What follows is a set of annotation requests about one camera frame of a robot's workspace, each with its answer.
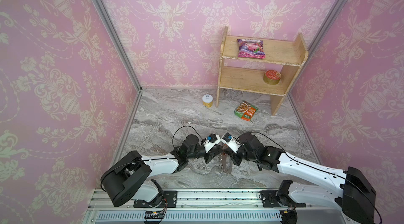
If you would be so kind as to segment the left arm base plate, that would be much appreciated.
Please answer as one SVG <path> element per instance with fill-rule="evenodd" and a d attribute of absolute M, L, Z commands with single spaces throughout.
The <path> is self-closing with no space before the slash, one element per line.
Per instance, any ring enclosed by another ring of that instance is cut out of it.
<path fill-rule="evenodd" d="M 177 195 L 176 190 L 165 190 L 159 192 L 157 196 L 150 202 L 144 200 L 135 200 L 134 208 L 175 208 L 177 205 Z"/>

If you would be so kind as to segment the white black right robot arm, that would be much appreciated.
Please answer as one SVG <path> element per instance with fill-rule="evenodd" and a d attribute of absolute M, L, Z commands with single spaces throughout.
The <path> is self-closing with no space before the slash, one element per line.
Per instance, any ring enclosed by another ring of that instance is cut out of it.
<path fill-rule="evenodd" d="M 226 133 L 222 142 L 229 148 L 234 165 L 243 160 L 256 163 L 259 170 L 271 170 L 292 175 L 317 185 L 318 189 L 292 189 L 291 180 L 284 180 L 276 192 L 277 201 L 292 209 L 307 203 L 340 209 L 351 220 L 360 224 L 373 224 L 376 191 L 357 168 L 338 169 L 315 164 L 287 152 L 280 144 L 265 146 L 256 132 L 246 132 L 238 138 Z"/>

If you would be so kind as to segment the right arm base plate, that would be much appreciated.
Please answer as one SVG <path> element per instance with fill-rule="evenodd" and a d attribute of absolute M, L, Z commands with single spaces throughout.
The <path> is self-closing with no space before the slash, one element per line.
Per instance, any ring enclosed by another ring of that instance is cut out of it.
<path fill-rule="evenodd" d="M 264 208 L 288 207 L 288 208 L 305 208 L 305 203 L 297 203 L 292 200 L 288 194 L 277 194 L 275 190 L 262 190 L 259 192 L 259 199 Z"/>

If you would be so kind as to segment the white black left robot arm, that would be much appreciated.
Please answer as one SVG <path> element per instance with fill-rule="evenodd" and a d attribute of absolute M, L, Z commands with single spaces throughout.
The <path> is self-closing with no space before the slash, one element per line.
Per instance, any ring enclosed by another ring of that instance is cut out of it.
<path fill-rule="evenodd" d="M 159 204 L 163 190 L 152 177 L 179 172 L 191 159 L 203 158 L 209 163 L 222 152 L 221 142 L 222 138 L 217 134 L 210 134 L 202 141 L 196 135 L 188 135 L 180 146 L 163 156 L 142 156 L 131 151 L 101 176 L 101 188 L 114 207 L 131 199 Z"/>

